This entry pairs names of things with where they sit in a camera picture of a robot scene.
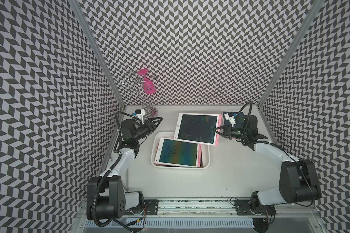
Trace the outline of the white plastic storage box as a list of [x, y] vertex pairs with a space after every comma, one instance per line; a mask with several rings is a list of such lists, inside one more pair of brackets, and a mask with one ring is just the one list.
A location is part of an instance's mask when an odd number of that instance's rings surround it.
[[176, 167], [176, 166], [168, 166], [168, 165], [160, 165], [155, 163], [155, 157], [158, 150], [158, 145], [160, 142], [160, 138], [170, 138], [173, 139], [175, 135], [174, 131], [161, 131], [159, 133], [155, 133], [152, 152], [151, 152], [151, 164], [160, 169], [173, 169], [173, 170], [204, 170], [209, 167], [210, 165], [210, 147], [208, 145], [202, 145], [200, 144], [200, 152], [201, 152], [201, 158], [200, 158], [200, 167]]

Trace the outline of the pink writing tablet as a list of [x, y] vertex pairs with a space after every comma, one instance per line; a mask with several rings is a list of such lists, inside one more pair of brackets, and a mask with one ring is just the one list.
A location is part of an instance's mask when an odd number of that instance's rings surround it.
[[199, 144], [161, 137], [155, 152], [154, 164], [181, 168], [200, 168], [201, 147]]
[[175, 127], [174, 140], [217, 146], [219, 134], [216, 128], [221, 126], [221, 115], [202, 113], [179, 113]]
[[245, 123], [244, 110], [222, 109], [221, 110], [224, 125], [233, 125], [241, 127]]

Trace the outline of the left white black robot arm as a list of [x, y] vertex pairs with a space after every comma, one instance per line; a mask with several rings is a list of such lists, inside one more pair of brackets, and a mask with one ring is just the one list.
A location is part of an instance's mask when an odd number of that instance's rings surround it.
[[87, 184], [87, 219], [98, 227], [105, 227], [112, 221], [121, 224], [119, 219], [127, 211], [134, 215], [146, 213], [143, 193], [127, 192], [122, 176], [136, 159], [140, 140], [151, 135], [162, 120], [162, 117], [141, 120], [135, 115], [127, 115], [127, 119], [118, 123], [118, 136], [113, 147], [117, 159]]

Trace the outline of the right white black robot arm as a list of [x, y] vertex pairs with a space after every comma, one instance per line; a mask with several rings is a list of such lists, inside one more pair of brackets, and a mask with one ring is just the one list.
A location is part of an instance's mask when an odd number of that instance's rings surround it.
[[226, 123], [216, 133], [226, 139], [235, 139], [243, 146], [260, 153], [279, 169], [277, 186], [251, 194], [250, 200], [234, 201], [239, 215], [275, 215], [275, 205], [303, 202], [313, 204], [321, 198], [321, 189], [315, 164], [292, 156], [285, 149], [258, 131], [258, 120], [253, 115], [224, 114]]

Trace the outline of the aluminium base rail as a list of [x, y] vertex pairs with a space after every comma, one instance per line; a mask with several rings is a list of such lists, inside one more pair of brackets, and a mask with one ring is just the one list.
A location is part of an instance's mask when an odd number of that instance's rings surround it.
[[[156, 215], [150, 217], [273, 217], [272, 214], [255, 215], [250, 210], [234, 206], [235, 198], [156, 198]], [[314, 206], [303, 207], [297, 204], [275, 206], [278, 218], [319, 218]]]

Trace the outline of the aluminium corner post left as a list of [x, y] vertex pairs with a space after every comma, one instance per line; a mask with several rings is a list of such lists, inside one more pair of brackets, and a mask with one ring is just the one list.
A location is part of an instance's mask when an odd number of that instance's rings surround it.
[[116, 96], [119, 105], [121, 107], [125, 108], [125, 103], [124, 103], [124, 101], [119, 93], [119, 90], [115, 84], [113, 76], [112, 76], [112, 74], [111, 74], [111, 72], [106, 64], [106, 61], [103, 58], [103, 54], [102, 54], [102, 52], [97, 44], [97, 41], [93, 36], [92, 30], [87, 23], [87, 20], [84, 16], [84, 13], [80, 7], [79, 1], [70, 0], [70, 1], [68, 1], [68, 3], [70, 5], [71, 10], [73, 11], [73, 13], [75, 15], [76, 20], [78, 21], [78, 23], [80, 25], [82, 31], [85, 34], [87, 42], [89, 43], [90, 48], [92, 49], [99, 65], [100, 65], [100, 67], [101, 67], [101, 69], [102, 69], [111, 89], [112, 89], [113, 94]]

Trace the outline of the aluminium corner post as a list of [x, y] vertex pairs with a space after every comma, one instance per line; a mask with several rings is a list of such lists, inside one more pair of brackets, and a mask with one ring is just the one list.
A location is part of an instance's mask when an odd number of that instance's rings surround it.
[[314, 22], [317, 14], [320, 12], [320, 10], [324, 4], [325, 4], [325, 0], [316, 0], [313, 2], [308, 14], [305, 16], [303, 23], [300, 25], [293, 41], [290, 43], [287, 52], [283, 56], [282, 61], [280, 62], [277, 70], [275, 71], [269, 85], [267, 86], [267, 89], [265, 90], [261, 99], [259, 100], [259, 102], [257, 104], [257, 107], [259, 109], [262, 109], [265, 102], [269, 98], [273, 89], [277, 85], [280, 77], [284, 73], [286, 67], [288, 66], [289, 62], [291, 61], [293, 55], [295, 54], [298, 46], [300, 45], [301, 41], [305, 38], [306, 33], [308, 32], [310, 26]]
[[70, 5], [71, 10], [73, 11], [73, 13], [75, 15], [76, 20], [78, 21], [78, 23], [80, 25], [82, 31], [85, 34], [87, 42], [89, 43], [90, 48], [92, 49], [99, 65], [100, 65], [100, 67], [101, 67], [101, 69], [102, 69], [111, 89], [112, 89], [113, 94], [116, 96], [119, 105], [121, 107], [125, 108], [125, 103], [124, 103], [124, 101], [119, 93], [119, 90], [115, 84], [113, 76], [112, 76], [112, 74], [111, 74], [111, 72], [106, 64], [106, 61], [103, 58], [103, 54], [102, 54], [102, 52], [97, 44], [97, 41], [93, 36], [92, 30], [87, 23], [87, 20], [84, 16], [84, 13], [80, 7], [79, 1], [70, 0], [70, 1], [68, 1], [68, 3]]

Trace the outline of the aluminium corner post right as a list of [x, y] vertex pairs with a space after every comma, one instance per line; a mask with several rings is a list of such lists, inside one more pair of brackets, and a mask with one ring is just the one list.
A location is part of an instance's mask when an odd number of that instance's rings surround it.
[[288, 66], [289, 62], [291, 61], [293, 55], [295, 54], [298, 46], [300, 45], [301, 41], [305, 38], [306, 33], [308, 32], [310, 26], [314, 22], [317, 14], [320, 12], [320, 10], [324, 4], [325, 4], [325, 0], [316, 0], [313, 2], [308, 14], [305, 16], [303, 23], [300, 25], [293, 41], [290, 43], [287, 52], [283, 56], [282, 61], [280, 62], [277, 70], [275, 71], [269, 85], [267, 86], [267, 89], [265, 90], [261, 99], [259, 100], [259, 102], [257, 104], [257, 107], [259, 109], [262, 109], [265, 102], [269, 98], [273, 89], [277, 85], [280, 77], [284, 73], [286, 67]]

